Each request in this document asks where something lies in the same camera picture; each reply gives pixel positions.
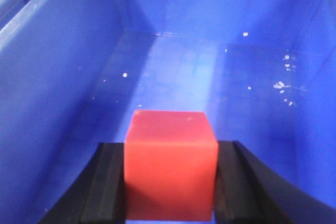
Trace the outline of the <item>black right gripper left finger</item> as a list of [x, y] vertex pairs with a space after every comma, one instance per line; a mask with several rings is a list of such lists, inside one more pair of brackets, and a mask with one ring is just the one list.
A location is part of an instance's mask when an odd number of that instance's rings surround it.
[[124, 145], [99, 143], [91, 160], [40, 223], [125, 223]]

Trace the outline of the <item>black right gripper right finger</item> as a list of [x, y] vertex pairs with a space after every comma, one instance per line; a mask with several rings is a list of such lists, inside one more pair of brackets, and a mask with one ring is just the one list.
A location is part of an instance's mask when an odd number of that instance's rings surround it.
[[220, 141], [216, 223], [335, 223], [335, 209], [304, 193], [239, 141]]

